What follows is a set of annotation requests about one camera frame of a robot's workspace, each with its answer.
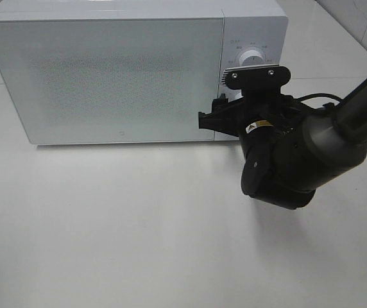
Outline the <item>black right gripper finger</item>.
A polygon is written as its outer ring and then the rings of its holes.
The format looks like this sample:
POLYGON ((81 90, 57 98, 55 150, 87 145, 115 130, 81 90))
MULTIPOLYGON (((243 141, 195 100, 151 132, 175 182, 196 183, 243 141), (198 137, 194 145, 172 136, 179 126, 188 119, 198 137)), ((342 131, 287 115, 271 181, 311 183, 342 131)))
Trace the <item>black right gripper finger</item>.
POLYGON ((221 84, 232 90, 280 89, 291 79, 291 72, 280 65, 255 65, 225 69, 221 84))

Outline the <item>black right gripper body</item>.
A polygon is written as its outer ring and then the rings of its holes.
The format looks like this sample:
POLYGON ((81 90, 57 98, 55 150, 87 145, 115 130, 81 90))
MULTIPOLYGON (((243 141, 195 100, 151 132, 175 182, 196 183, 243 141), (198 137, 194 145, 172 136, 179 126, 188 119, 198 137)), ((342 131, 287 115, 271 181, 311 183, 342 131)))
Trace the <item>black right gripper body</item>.
POLYGON ((243 151, 273 144, 305 116, 305 104, 279 90, 247 92, 223 109, 225 132, 239 138, 243 151))

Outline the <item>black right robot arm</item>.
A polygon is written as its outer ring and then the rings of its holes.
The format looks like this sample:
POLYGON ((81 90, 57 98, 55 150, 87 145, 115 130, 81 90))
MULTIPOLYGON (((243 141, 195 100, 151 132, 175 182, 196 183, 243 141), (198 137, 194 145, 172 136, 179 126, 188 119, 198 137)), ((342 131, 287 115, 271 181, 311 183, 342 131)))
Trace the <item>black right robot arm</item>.
POLYGON ((306 97, 283 94, 284 66, 232 68, 223 82, 241 98, 220 96, 200 126, 237 137, 245 163, 243 194, 297 209, 317 188, 362 164, 367 156, 367 79, 344 98, 313 108, 306 97))

